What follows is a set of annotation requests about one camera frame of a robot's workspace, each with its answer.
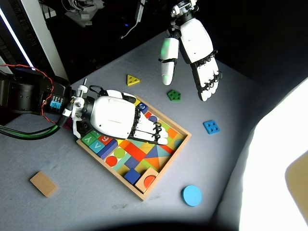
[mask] green circle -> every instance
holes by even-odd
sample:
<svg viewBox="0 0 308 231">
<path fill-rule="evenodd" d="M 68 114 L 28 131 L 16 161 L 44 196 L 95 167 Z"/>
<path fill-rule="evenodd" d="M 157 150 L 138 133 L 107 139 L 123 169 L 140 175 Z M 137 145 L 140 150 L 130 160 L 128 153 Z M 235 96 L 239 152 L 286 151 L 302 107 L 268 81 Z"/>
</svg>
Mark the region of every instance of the green circle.
<svg viewBox="0 0 308 231">
<path fill-rule="evenodd" d="M 114 153 L 116 158 L 123 158 L 125 156 L 125 151 L 122 148 L 118 148 Z"/>
</svg>

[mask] gray table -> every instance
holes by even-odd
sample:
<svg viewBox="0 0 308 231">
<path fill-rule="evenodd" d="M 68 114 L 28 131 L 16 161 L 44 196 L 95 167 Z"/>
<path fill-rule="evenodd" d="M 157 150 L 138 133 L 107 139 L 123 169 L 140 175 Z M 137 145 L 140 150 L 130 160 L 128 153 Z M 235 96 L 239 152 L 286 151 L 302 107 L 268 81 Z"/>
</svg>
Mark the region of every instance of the gray table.
<svg viewBox="0 0 308 231">
<path fill-rule="evenodd" d="M 69 130 L 39 141 L 1 135 L 0 230 L 83 231 L 142 221 L 210 220 L 242 148 L 247 99 L 258 86 L 218 62 L 224 79 L 217 93 L 204 103 L 182 57 L 172 85 L 164 86 L 158 62 L 164 36 L 156 36 L 87 76 L 89 85 L 140 95 L 192 133 L 148 199 L 142 202 L 85 153 Z M 140 78 L 141 84 L 128 87 L 126 74 Z M 170 89 L 182 93 L 180 102 L 168 99 Z M 211 119 L 221 129 L 214 135 L 208 135 L 202 124 Z M 41 116 L 23 115 L 8 126 L 30 131 L 49 125 Z M 29 182 L 39 170 L 60 187 L 50 198 Z M 189 184 L 203 192 L 197 207 L 189 207 L 181 199 L 182 188 Z"/>
</svg>

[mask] red wire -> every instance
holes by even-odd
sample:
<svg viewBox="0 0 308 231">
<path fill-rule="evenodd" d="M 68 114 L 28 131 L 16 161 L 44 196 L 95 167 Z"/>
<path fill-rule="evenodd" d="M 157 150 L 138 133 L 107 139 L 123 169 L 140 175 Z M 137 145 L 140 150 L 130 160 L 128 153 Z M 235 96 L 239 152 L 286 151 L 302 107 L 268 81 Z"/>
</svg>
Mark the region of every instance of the red wire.
<svg viewBox="0 0 308 231">
<path fill-rule="evenodd" d="M 41 116 L 43 116 L 45 119 L 47 119 L 49 122 L 52 122 L 52 123 L 56 123 L 55 121 L 49 119 L 48 117 L 46 117 L 44 115 L 44 105 L 47 103 L 47 100 L 50 99 L 52 97 L 52 94 L 53 94 L 53 80 L 51 78 L 48 77 L 48 75 L 45 73 L 45 72 L 42 72 L 41 70 L 35 68 L 35 67 L 32 67 L 32 66 L 27 66 L 27 65 L 22 65 L 22 64 L 16 64 L 16 65 L 13 65 L 13 64 L 2 64 L 0 66 L 11 66 L 11 67 L 18 67 L 18 66 L 22 66 L 22 67 L 25 67 L 25 68 L 34 68 L 36 71 L 38 72 L 41 72 L 47 79 L 49 79 L 49 81 L 51 82 L 51 91 L 50 91 L 50 94 L 47 96 L 47 98 L 45 99 L 45 101 L 42 103 L 42 106 L 41 106 Z"/>
</svg>

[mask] yellow triangle block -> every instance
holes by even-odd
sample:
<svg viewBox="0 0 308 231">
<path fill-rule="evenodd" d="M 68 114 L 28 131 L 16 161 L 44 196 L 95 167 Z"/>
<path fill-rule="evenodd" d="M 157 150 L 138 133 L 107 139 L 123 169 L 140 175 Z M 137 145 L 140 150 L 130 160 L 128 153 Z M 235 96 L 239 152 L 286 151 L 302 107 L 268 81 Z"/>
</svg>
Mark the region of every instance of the yellow triangle block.
<svg viewBox="0 0 308 231">
<path fill-rule="evenodd" d="M 140 83 L 140 79 L 131 76 L 131 75 L 127 75 L 127 86 L 131 86 L 134 85 L 136 83 Z"/>
</svg>

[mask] white robotic hand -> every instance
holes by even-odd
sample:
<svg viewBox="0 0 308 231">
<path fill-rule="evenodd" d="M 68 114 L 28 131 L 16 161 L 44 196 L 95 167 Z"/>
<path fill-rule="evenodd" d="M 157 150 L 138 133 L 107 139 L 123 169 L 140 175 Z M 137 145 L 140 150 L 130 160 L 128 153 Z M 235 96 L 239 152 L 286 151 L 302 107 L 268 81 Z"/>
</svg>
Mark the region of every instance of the white robotic hand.
<svg viewBox="0 0 308 231">
<path fill-rule="evenodd" d="M 117 139 L 133 139 L 149 143 L 167 144 L 168 133 L 160 123 L 148 120 L 145 115 L 135 108 L 136 98 L 128 93 L 116 90 L 104 90 L 99 86 L 90 86 L 90 90 L 98 95 L 82 98 L 88 91 L 83 85 L 78 87 L 72 111 L 73 132 L 80 138 L 77 122 L 85 120 L 98 133 Z"/>
<path fill-rule="evenodd" d="M 216 92 L 221 73 L 215 60 L 217 51 L 213 49 L 211 38 L 202 23 L 193 13 L 198 9 L 196 0 L 184 0 L 173 7 L 171 16 L 175 18 L 168 30 L 168 38 L 163 42 L 161 56 L 162 80 L 171 84 L 177 63 L 179 48 L 187 64 L 191 65 L 199 98 L 206 101 Z"/>
</svg>

